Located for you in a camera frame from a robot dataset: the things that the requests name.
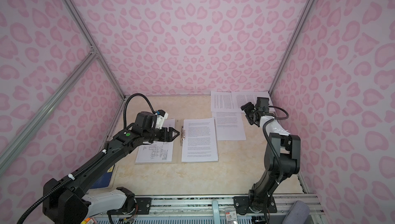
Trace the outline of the technical drawing paper sheet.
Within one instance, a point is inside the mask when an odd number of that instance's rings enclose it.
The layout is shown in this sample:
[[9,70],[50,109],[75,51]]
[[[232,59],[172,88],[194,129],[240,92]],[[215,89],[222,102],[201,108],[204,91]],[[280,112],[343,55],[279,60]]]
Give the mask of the technical drawing paper sheet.
[[174,142],[153,142],[138,148],[135,164],[171,163]]

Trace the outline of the central printed text sheet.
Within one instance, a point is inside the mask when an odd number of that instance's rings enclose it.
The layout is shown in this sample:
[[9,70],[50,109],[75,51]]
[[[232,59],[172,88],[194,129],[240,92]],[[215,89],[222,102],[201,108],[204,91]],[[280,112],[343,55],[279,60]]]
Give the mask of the central printed text sheet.
[[234,104],[231,92],[211,91],[210,97],[210,109],[213,113],[242,112],[242,110]]

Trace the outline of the translucent beige file folder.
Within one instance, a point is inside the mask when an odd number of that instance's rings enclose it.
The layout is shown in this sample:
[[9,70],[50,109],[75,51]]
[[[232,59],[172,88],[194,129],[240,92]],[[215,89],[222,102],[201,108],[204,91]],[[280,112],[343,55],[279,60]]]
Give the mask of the translucent beige file folder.
[[[180,131],[180,135],[181,135],[182,126],[184,126],[184,120],[171,119],[170,121],[165,121],[165,127],[175,128],[176,130]],[[174,140],[173,161],[171,163],[182,162],[182,147],[180,144],[180,138],[181,138],[180,135]]]

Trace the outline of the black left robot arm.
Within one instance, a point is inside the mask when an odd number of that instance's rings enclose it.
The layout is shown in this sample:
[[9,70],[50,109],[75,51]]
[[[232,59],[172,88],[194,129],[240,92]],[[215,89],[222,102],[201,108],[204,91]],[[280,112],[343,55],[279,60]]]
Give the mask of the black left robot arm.
[[109,199],[94,201],[86,197],[92,185],[122,158],[141,145],[172,142],[180,136],[173,127],[136,128],[119,131],[104,149],[61,180],[51,179],[44,188],[43,214],[56,224],[79,224],[87,217],[108,211],[131,213],[136,208],[134,193],[117,188]]

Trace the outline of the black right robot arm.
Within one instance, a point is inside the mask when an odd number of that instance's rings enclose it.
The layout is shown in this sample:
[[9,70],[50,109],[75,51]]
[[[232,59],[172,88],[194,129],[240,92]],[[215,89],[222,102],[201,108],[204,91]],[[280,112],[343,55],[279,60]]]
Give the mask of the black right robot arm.
[[241,106],[250,125],[262,128],[267,141],[264,154],[265,171],[260,180],[253,184],[247,197],[234,197],[234,208],[239,215],[263,214],[266,219],[277,212],[275,190],[280,183],[296,175],[300,170],[301,139],[286,131],[280,120],[289,118],[287,111],[269,104],[269,98],[258,97]]

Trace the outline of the metal folder clip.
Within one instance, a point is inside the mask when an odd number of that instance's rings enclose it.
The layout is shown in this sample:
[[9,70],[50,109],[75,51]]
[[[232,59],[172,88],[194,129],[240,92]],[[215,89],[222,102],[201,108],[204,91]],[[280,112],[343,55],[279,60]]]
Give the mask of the metal folder clip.
[[185,140],[185,129],[184,129],[184,127],[182,126],[182,130],[181,130],[181,135],[180,135],[180,144],[181,144],[181,147],[183,146],[183,142],[184,142],[184,140]]

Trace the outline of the blue booklet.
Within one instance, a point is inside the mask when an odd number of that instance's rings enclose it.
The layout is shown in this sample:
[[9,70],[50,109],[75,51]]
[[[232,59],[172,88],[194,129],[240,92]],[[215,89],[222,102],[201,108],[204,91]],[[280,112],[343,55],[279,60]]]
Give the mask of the blue booklet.
[[95,183],[91,186],[91,189],[108,188],[110,186],[110,182],[111,182],[111,179],[112,179],[114,168],[115,168],[115,166],[113,165],[102,176],[100,176],[95,181]]

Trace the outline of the small labelled plastic bag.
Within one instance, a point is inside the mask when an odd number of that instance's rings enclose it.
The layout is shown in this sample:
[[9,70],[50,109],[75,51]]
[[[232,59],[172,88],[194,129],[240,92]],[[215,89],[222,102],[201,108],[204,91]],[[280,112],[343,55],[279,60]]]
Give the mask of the small labelled plastic bag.
[[226,208],[224,210],[226,217],[226,224],[238,224],[237,212],[234,207]]

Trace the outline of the grey foam roll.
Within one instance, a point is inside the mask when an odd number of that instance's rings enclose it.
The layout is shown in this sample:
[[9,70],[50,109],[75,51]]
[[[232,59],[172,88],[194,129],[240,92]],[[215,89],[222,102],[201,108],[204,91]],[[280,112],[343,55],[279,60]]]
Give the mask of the grey foam roll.
[[309,206],[305,202],[298,200],[292,205],[282,224],[304,224],[309,215]]

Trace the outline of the highlighter marker pack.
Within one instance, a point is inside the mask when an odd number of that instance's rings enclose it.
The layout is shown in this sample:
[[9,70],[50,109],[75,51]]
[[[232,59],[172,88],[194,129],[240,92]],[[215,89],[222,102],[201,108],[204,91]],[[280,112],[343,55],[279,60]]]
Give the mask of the highlighter marker pack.
[[81,222],[81,224],[97,224],[94,218],[87,218]]

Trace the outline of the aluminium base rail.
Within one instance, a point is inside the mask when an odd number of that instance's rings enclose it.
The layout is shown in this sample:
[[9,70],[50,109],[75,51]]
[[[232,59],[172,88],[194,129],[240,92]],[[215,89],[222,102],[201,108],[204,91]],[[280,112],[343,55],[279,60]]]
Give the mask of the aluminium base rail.
[[[106,193],[86,194],[90,200],[109,199],[116,190]],[[134,195],[136,208],[127,214],[108,211],[91,217],[105,219],[111,224],[226,224],[224,210],[234,207],[234,197],[239,195]],[[282,224],[292,205],[300,200],[310,208],[304,224],[326,224],[328,220],[315,194],[273,194],[277,212],[266,219],[263,214],[237,214],[239,224]]]

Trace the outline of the diagonal aluminium frame bar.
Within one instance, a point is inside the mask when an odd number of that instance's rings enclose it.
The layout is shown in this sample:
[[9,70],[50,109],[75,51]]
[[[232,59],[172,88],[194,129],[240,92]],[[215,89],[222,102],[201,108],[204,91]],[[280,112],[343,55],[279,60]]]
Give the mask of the diagonal aluminium frame bar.
[[89,69],[91,64],[97,58],[97,51],[90,52],[83,62],[79,64],[70,76],[59,86],[59,88],[51,95],[48,100],[35,113],[32,119],[20,129],[20,132],[13,138],[11,143],[5,148],[1,154],[1,175],[8,170],[12,163],[26,148],[29,141],[43,126],[47,119],[52,115],[55,109],[60,105],[63,99],[69,94],[80,78]]

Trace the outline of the right corner aluminium post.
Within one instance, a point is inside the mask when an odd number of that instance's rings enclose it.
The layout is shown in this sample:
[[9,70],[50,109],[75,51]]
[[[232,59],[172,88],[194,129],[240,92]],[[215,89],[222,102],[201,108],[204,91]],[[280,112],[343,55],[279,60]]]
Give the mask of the right corner aluminium post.
[[276,89],[277,84],[279,83],[279,79],[282,75],[282,72],[287,64],[287,61],[291,57],[291,53],[295,46],[297,45],[297,42],[302,35],[302,32],[304,30],[304,27],[306,23],[308,22],[309,16],[311,15],[312,11],[314,10],[314,6],[317,3],[318,0],[307,0],[305,6],[303,7],[301,14],[299,16],[299,19],[297,20],[296,26],[293,30],[293,33],[291,35],[291,38],[289,40],[289,43],[286,47],[285,53],[282,56],[282,59],[280,61],[279,67],[274,75],[273,82],[269,88],[269,95],[272,98],[274,96],[274,92]]

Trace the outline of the corner aluminium post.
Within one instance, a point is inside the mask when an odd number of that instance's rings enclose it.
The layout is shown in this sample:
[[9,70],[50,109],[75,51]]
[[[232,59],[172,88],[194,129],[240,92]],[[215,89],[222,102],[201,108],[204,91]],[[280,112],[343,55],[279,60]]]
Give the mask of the corner aluminium post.
[[279,79],[282,75],[282,72],[287,64],[287,61],[291,57],[291,53],[295,46],[297,45],[297,42],[302,35],[302,32],[304,30],[304,27],[306,23],[308,22],[309,16],[311,15],[312,11],[314,10],[314,6],[317,3],[318,0],[307,0],[305,6],[303,7],[301,14],[299,16],[299,19],[297,20],[296,26],[293,30],[293,33],[291,35],[291,38],[289,40],[289,43],[286,47],[285,53],[282,56],[282,59],[280,61],[279,67],[274,75],[273,82],[269,88],[269,95],[272,98],[274,96],[274,92],[276,89],[277,84],[279,83]]
[[93,38],[93,35],[91,34],[90,30],[88,29],[88,26],[86,22],[84,21],[83,17],[81,16],[80,12],[78,11],[77,7],[75,6],[73,0],[61,0],[63,5],[66,7],[68,10],[69,14],[73,18],[73,20],[76,23],[76,26],[78,27],[79,31],[81,32],[82,36],[86,40],[87,44],[91,48],[92,52],[95,53],[98,57],[98,62],[102,69],[104,70],[105,74],[109,78],[111,84],[115,88],[116,92],[118,95],[121,97],[122,100],[125,99],[126,95],[121,89],[118,81],[115,78],[115,75],[112,73],[108,63],[106,62],[101,50],[99,49],[96,41]]

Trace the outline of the left corner aluminium post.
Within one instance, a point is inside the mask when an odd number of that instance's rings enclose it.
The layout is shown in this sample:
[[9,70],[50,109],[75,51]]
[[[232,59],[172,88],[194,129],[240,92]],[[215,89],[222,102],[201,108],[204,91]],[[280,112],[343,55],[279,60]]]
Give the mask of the left corner aluminium post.
[[66,7],[68,10],[69,14],[73,18],[73,20],[76,23],[76,26],[78,27],[79,31],[81,32],[82,36],[86,40],[87,44],[91,48],[92,52],[95,53],[98,57],[98,62],[102,69],[104,70],[105,74],[109,78],[111,84],[115,88],[116,92],[118,95],[121,97],[122,100],[125,99],[126,95],[121,89],[118,81],[115,78],[115,75],[112,73],[108,63],[106,62],[101,50],[99,49],[96,41],[93,38],[93,35],[91,34],[90,30],[88,29],[88,26],[86,22],[84,21],[83,17],[81,16],[80,12],[78,11],[77,7],[75,6],[73,0],[61,0],[63,5]]

